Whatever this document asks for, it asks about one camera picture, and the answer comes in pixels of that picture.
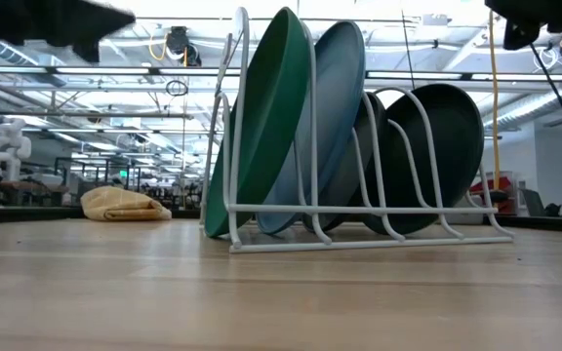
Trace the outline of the large blue plate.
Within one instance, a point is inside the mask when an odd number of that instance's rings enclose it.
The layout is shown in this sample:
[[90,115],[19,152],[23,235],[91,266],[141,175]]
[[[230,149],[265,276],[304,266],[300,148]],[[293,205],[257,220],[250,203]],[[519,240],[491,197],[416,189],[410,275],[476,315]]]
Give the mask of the large blue plate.
[[[331,26],[315,44],[318,203],[326,204],[325,188],[339,169],[362,99],[365,46],[360,28],[350,20]],[[297,206],[298,181],[311,203],[310,99],[304,102],[293,142],[264,202]]]

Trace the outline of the small dark teal plate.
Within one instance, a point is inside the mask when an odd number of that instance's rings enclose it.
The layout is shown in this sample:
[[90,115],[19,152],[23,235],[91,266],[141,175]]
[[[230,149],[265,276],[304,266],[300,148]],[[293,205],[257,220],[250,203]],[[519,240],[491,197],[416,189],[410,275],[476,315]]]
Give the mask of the small dark teal plate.
[[[385,109],[374,93],[368,92],[367,96],[375,114],[377,131],[380,133],[382,130],[381,117],[384,116]],[[376,195],[373,139],[363,101],[358,109],[353,128],[358,136],[367,194]],[[319,205],[339,207],[363,207],[365,205],[361,193],[353,136],[350,136],[346,143],[338,169],[334,172],[329,184],[319,194]],[[324,232],[328,232],[341,225],[348,216],[349,214],[320,214],[320,226]],[[306,230],[313,232],[310,215],[304,214],[302,223]]]

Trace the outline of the red box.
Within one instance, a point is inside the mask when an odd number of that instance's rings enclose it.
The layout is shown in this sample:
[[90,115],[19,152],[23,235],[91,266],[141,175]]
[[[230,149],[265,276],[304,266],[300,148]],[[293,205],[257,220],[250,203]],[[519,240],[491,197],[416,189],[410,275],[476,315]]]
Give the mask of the red box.
[[491,205],[499,210],[500,215],[515,215],[515,197],[513,185],[506,176],[501,176],[498,187],[491,177],[487,179]]

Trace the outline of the black aluminium rig frame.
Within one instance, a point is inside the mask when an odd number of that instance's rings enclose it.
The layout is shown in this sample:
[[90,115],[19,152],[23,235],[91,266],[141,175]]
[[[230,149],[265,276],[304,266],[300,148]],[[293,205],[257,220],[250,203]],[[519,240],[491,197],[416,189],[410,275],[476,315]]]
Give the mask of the black aluminium rig frame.
[[[84,218],[80,207],[0,207],[0,223]],[[562,218],[497,214],[502,227],[562,232]]]

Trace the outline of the folded yellow cloth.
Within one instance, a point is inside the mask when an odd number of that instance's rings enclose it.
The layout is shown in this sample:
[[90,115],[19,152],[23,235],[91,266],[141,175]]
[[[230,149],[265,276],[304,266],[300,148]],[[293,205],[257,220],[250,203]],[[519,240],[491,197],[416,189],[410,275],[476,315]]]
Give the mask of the folded yellow cloth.
[[138,192],[102,186],[80,198],[86,218],[96,221],[170,220],[172,212],[158,201]]

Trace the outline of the grey chair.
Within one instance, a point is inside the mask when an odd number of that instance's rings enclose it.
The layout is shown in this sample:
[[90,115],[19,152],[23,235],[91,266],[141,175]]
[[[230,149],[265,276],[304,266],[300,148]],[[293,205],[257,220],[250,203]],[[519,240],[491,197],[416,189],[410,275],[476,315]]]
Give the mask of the grey chair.
[[534,190],[523,188],[520,190],[524,197],[529,216],[536,217],[561,217],[561,205],[549,203],[544,205],[542,203],[541,195]]

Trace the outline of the large green plate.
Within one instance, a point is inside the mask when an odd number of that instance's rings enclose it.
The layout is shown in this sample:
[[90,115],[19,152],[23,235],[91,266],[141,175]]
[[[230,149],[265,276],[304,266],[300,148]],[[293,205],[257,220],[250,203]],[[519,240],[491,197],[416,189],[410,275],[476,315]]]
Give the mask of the large green plate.
[[285,162],[309,81],[309,49],[291,9],[279,10],[249,63],[240,142],[237,202],[261,204]]

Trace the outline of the small black plate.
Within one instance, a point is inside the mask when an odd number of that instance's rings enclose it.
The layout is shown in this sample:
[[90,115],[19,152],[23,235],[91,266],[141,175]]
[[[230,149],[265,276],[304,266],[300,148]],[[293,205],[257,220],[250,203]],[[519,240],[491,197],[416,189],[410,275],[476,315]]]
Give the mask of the small black plate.
[[[442,203],[451,208],[462,199],[481,163],[484,131],[480,114],[468,94],[453,85],[426,85],[414,89],[413,94],[426,111]],[[417,208],[420,205],[403,138],[389,124],[393,121],[409,139],[422,196],[429,206],[434,207],[436,200],[428,142],[419,110],[403,96],[389,107],[379,106],[375,117],[386,204],[394,208]]]

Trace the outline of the long ceiling light strip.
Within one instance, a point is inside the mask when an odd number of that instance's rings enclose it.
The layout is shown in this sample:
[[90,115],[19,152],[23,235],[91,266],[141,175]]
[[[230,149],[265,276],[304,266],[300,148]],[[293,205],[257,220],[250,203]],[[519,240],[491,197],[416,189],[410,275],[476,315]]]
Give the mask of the long ceiling light strip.
[[[368,79],[383,80],[461,80],[461,81],[490,81],[493,79],[492,73],[470,73],[470,72],[405,72],[405,71],[368,71]],[[549,78],[554,82],[562,82],[562,74],[550,74]],[[499,82],[541,82],[546,80],[543,74],[533,73],[497,73],[496,79]]]
[[38,75],[151,75],[151,76],[218,76],[218,68],[201,67],[93,67],[93,66],[20,66],[0,65],[0,74]]

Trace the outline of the silver ventilation duct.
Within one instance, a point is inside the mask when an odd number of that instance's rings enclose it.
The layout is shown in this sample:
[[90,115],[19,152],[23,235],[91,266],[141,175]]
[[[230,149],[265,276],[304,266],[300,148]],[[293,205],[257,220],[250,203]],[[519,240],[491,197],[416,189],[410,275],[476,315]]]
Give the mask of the silver ventilation duct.
[[[558,89],[558,93],[562,99],[562,88]],[[561,103],[553,91],[523,97],[498,109],[497,126],[499,130],[512,128],[560,109]]]
[[[39,66],[38,60],[28,56],[18,48],[3,41],[0,41],[0,59],[12,66]],[[66,82],[60,77],[49,73],[26,73],[24,74],[24,77],[28,78],[30,81],[49,84],[57,88],[61,88],[66,85]]]

